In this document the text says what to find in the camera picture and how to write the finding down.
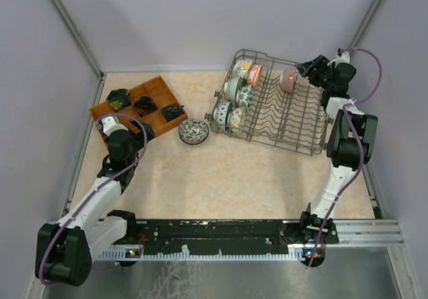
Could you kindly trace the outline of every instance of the wire rack rail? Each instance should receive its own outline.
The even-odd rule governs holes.
[[[224,82],[232,78],[236,61],[243,58],[263,65],[263,75],[259,86],[254,90],[243,130],[236,134],[222,129],[212,117],[214,109],[227,101],[224,83],[220,91],[214,93],[217,101],[211,113],[205,115],[211,130],[306,155],[320,154],[324,148],[328,124],[328,118],[320,106],[322,90],[298,76],[293,92],[282,92],[280,74],[296,62],[273,58],[250,49],[241,49],[235,54]]]

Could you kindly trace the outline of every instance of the metal wire rack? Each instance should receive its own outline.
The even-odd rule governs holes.
[[[241,49],[235,54],[224,82],[232,78],[236,61],[243,58],[263,65],[263,75],[254,90],[243,130],[236,134],[222,129],[212,117],[214,109],[227,101],[224,83],[220,91],[214,93],[217,101],[211,113],[205,115],[211,130],[307,155],[320,154],[324,148],[328,124],[328,118],[320,106],[322,90],[298,76],[293,92],[283,92],[280,88],[280,74],[296,62],[273,58],[250,49]]]

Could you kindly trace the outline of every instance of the wooden tray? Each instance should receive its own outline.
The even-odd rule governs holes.
[[[150,114],[140,117],[140,115],[138,114],[138,110],[134,107],[134,103],[137,102],[141,98],[141,96],[151,97],[158,109],[155,110],[154,112],[151,112]],[[184,110],[183,110],[184,112],[183,115],[173,119],[170,122],[167,122],[165,117],[162,115],[162,112],[161,112],[162,108],[174,103],[180,105],[180,103],[175,98],[171,90],[169,89],[167,83],[165,83],[163,78],[160,76],[155,77],[151,80],[148,80],[147,82],[144,82],[130,89],[130,99],[131,99],[132,105],[126,108],[123,108],[122,110],[119,110],[118,113],[131,115],[139,119],[143,123],[150,124],[154,131],[155,137],[158,137],[168,132],[169,130],[172,130],[174,127],[177,127],[178,125],[180,125],[182,121],[187,119],[187,113]],[[109,105],[107,101],[104,101],[103,103],[100,103],[99,105],[92,107],[90,109],[90,112],[91,112],[92,118],[95,121],[100,116],[103,116],[108,113],[114,113],[114,109]],[[139,127],[134,126],[130,122],[129,118],[119,116],[119,121],[135,133],[139,133],[141,131]],[[104,140],[105,135],[102,133],[100,134]]]

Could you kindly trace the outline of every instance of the floor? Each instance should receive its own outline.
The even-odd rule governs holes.
[[[43,298],[401,298],[386,248],[331,249],[327,256],[311,269],[300,262],[139,262],[93,270],[80,287],[50,286]]]
[[[189,118],[203,118],[215,103],[226,71],[108,74],[101,100],[161,75]],[[72,207],[88,192],[107,154],[93,127]],[[125,193],[111,209],[137,218],[299,218],[317,194],[328,168],[325,153],[301,155],[211,133],[201,146],[181,142],[176,129],[149,142]],[[373,218],[362,175],[342,196],[337,218]]]

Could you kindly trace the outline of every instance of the black and white patterned bowl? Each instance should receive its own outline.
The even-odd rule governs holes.
[[[189,118],[179,125],[179,136],[184,143],[189,145],[201,144],[207,139],[208,134],[208,125],[197,118]]]

